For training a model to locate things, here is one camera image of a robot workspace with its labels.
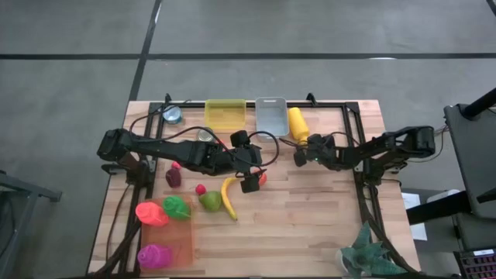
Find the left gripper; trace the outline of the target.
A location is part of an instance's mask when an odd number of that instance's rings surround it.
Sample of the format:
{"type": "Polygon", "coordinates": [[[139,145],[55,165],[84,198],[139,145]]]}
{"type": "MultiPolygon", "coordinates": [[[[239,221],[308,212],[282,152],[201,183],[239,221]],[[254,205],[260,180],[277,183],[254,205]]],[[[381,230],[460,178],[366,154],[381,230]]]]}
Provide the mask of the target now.
{"type": "Polygon", "coordinates": [[[251,167],[260,167],[262,159],[260,148],[249,143],[246,130],[239,130],[230,136],[233,147],[224,150],[219,143],[205,143],[205,152],[201,159],[201,173],[210,176],[243,173],[241,189],[244,194],[260,190],[260,179],[266,169],[248,172],[251,167]]]}

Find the yellow plastic squeeze bottle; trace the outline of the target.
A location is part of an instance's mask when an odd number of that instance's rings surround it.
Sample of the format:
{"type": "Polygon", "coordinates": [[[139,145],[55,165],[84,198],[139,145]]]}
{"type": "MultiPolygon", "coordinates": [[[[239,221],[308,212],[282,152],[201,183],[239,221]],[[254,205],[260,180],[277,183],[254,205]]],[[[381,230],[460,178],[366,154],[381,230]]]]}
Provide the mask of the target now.
{"type": "Polygon", "coordinates": [[[288,109],[288,121],[292,137],[298,142],[306,141],[309,129],[300,108],[288,109]]]}

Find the yellow toy banana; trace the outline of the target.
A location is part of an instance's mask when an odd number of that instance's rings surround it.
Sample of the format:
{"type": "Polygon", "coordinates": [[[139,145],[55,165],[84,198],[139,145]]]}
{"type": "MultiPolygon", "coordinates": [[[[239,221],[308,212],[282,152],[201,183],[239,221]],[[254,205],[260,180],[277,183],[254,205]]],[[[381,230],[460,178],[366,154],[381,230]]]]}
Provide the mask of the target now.
{"type": "Polygon", "coordinates": [[[237,182],[237,181],[238,181],[238,179],[235,177],[226,178],[222,182],[222,187],[221,187],[221,191],[220,191],[222,203],[223,203],[224,207],[226,208],[227,212],[229,213],[229,216],[231,217],[231,219],[234,220],[235,222],[238,220],[238,217],[237,217],[236,211],[234,210],[234,208],[233,208],[233,206],[229,200],[228,191],[229,191],[229,187],[231,186],[231,184],[233,184],[234,182],[237,182]]]}

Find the green toy pear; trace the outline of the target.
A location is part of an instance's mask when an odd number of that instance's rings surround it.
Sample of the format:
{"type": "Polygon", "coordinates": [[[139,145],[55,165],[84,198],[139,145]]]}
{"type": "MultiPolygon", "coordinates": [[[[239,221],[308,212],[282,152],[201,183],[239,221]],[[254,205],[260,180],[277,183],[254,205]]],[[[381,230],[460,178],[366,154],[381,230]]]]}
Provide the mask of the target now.
{"type": "Polygon", "coordinates": [[[217,212],[222,205],[222,196],[218,191],[207,191],[198,200],[208,212],[217,212]]]}

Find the green plastic squeeze bottle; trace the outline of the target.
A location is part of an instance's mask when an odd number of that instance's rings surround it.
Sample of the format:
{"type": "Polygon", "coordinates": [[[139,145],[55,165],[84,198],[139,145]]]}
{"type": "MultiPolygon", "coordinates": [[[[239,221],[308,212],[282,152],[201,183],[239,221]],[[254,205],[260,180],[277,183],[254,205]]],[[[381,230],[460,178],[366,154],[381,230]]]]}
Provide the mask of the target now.
{"type": "Polygon", "coordinates": [[[165,213],[171,219],[187,220],[191,218],[191,208],[189,204],[180,196],[168,196],[162,201],[165,213]]]}

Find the orange plastic squeeze bottle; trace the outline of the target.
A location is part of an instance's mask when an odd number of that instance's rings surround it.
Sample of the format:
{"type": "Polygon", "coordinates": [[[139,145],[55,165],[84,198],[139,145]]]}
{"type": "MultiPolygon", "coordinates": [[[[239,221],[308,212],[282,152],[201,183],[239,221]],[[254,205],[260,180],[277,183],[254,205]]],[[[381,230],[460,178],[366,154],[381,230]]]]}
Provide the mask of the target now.
{"type": "Polygon", "coordinates": [[[135,214],[141,223],[148,226],[161,227],[169,223],[168,215],[152,201],[139,203],[135,208],[135,214]]]}

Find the pink plastic squeeze bottle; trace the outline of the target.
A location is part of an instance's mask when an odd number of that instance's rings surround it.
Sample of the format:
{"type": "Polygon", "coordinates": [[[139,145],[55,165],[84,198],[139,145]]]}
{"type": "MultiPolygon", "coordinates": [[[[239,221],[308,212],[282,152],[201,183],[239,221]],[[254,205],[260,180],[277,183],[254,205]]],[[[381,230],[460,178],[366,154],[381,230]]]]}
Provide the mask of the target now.
{"type": "Polygon", "coordinates": [[[173,253],[169,246],[150,244],[138,252],[136,259],[142,268],[158,269],[172,264],[173,253]]]}

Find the silver tin can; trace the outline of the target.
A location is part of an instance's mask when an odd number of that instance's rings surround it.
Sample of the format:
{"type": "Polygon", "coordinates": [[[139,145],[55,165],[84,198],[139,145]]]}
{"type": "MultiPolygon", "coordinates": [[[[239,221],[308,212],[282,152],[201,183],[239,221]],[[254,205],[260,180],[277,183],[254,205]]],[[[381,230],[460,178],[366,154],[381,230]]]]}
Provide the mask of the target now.
{"type": "Polygon", "coordinates": [[[215,140],[212,135],[212,130],[208,127],[203,127],[202,129],[199,129],[197,132],[196,139],[202,142],[212,142],[215,140]]]}

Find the dark purple toy grapes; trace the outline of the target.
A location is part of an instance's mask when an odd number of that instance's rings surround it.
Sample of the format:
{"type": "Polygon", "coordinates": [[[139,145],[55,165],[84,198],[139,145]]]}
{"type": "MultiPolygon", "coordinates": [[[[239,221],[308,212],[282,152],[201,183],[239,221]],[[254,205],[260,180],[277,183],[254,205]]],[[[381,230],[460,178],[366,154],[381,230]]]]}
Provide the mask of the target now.
{"type": "Polygon", "coordinates": [[[165,175],[167,184],[171,188],[179,188],[181,186],[181,172],[176,168],[171,168],[165,175]]]}

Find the white paper sheet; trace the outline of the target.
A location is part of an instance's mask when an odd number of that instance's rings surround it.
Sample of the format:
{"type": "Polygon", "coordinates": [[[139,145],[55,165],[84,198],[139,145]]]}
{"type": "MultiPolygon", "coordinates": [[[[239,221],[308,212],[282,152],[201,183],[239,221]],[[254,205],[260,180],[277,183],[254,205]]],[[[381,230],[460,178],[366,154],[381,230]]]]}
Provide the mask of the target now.
{"type": "MultiPolygon", "coordinates": [[[[418,194],[402,193],[401,194],[406,209],[414,208],[421,205],[420,197],[418,194]]],[[[427,241],[427,233],[424,223],[410,225],[410,230],[414,240],[427,241]]]]}

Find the green artificial succulent plant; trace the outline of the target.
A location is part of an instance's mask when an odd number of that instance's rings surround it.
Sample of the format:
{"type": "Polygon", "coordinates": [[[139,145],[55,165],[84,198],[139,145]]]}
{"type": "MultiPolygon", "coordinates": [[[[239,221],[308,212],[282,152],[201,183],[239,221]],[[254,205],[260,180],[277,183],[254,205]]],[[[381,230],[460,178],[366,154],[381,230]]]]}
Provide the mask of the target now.
{"type": "Polygon", "coordinates": [[[382,241],[373,243],[369,222],[365,222],[350,246],[336,252],[336,262],[347,277],[363,279],[372,275],[406,274],[407,270],[393,261],[386,259],[388,249],[383,248],[382,241]]]}

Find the dark grey cart panel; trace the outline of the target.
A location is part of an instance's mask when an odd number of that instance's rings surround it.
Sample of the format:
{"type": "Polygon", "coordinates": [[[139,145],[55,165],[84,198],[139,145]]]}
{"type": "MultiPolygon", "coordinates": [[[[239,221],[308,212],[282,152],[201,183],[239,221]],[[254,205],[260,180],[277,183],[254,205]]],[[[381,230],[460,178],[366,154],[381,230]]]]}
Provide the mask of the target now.
{"type": "Polygon", "coordinates": [[[484,111],[469,120],[457,106],[446,106],[443,111],[472,212],[496,219],[496,200],[477,200],[496,188],[496,114],[484,111]]]}

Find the black pole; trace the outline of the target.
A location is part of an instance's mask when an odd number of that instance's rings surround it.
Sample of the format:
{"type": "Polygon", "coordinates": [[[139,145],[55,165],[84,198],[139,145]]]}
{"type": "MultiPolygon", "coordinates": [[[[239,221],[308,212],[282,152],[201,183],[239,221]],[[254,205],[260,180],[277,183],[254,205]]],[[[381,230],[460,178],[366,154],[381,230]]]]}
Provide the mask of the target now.
{"type": "Polygon", "coordinates": [[[460,113],[465,119],[472,120],[493,105],[496,105],[496,88],[493,88],[469,105],[461,105],[460,113]]]}

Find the grey metal stand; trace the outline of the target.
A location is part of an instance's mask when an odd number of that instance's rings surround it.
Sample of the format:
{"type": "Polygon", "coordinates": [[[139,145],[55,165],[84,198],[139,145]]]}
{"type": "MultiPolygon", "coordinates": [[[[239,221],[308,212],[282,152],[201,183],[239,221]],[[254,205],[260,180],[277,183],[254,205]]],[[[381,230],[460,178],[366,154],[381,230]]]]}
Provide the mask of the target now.
{"type": "Polygon", "coordinates": [[[61,191],[22,181],[0,170],[0,279],[12,273],[38,198],[59,202],[61,191]]]}

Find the black metal table frame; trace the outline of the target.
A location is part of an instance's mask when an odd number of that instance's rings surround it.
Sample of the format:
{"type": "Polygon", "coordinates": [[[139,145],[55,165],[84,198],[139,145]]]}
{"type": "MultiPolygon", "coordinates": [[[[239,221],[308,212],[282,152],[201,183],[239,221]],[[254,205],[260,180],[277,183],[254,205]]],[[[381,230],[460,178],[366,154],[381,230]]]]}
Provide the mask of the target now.
{"type": "MultiPolygon", "coordinates": [[[[133,131],[155,137],[169,136],[194,125],[204,124],[205,102],[188,102],[181,108],[183,122],[176,126],[163,124],[158,116],[152,124],[140,120],[133,131]]],[[[300,106],[311,133],[328,134],[335,131],[351,133],[361,143],[379,136],[384,122],[377,100],[365,101],[288,101],[300,106]]],[[[165,174],[169,160],[155,160],[156,179],[147,193],[137,189],[141,202],[154,201],[169,195],[183,195],[193,205],[192,265],[174,269],[139,270],[136,255],[145,240],[162,240],[164,233],[137,231],[125,247],[126,263],[117,263],[112,274],[122,277],[342,277],[337,266],[338,249],[351,244],[362,223],[357,186],[351,170],[330,171],[315,162],[296,167],[294,149],[280,143],[277,162],[268,167],[268,181],[260,191],[243,194],[239,182],[229,187],[229,199],[238,215],[235,222],[222,207],[207,213],[194,197],[194,187],[203,184],[208,190],[220,190],[222,181],[232,175],[209,177],[181,170],[182,186],[173,190],[165,174]]],[[[87,273],[105,265],[105,245],[119,196],[126,188],[124,174],[110,177],[87,273]]],[[[401,189],[397,181],[384,181],[378,187],[377,203],[388,239],[415,270],[420,270],[419,258],[412,238],[401,189]]]]}

